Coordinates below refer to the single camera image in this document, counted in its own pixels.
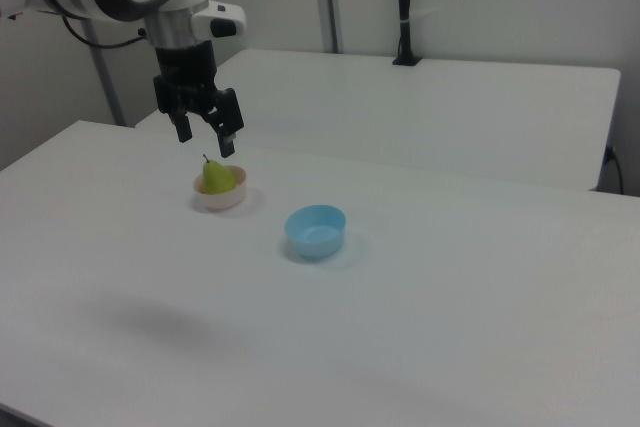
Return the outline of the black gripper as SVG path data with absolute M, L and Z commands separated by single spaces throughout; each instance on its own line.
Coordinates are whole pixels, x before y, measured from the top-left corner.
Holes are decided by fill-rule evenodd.
M 153 79 L 158 110 L 169 117 L 181 143 L 192 138 L 188 113 L 202 116 L 215 131 L 222 158 L 235 153 L 236 133 L 244 120 L 236 92 L 216 90 L 211 41 L 182 49 L 156 48 L 160 74 Z

